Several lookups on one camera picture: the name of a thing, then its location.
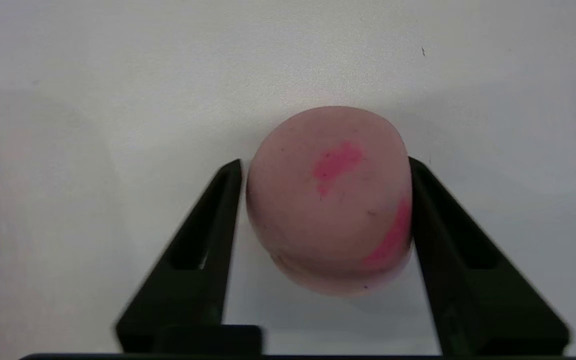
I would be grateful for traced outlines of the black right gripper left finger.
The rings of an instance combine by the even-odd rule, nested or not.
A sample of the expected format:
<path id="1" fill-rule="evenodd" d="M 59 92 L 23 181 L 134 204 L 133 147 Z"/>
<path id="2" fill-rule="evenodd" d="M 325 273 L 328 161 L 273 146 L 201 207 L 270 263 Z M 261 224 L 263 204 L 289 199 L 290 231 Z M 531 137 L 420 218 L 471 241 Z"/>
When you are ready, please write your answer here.
<path id="1" fill-rule="evenodd" d="M 242 178 L 236 159 L 206 185 L 116 322 L 124 353 L 263 353 L 258 326 L 223 324 Z"/>

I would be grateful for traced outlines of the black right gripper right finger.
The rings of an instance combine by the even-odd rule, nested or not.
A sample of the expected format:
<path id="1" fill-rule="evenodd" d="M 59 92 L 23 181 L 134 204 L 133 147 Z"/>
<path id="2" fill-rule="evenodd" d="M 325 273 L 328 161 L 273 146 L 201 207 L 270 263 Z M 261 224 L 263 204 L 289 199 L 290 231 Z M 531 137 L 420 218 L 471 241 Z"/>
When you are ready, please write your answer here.
<path id="1" fill-rule="evenodd" d="M 444 356 L 562 356 L 567 324 L 430 169 L 410 158 L 411 234 Z"/>

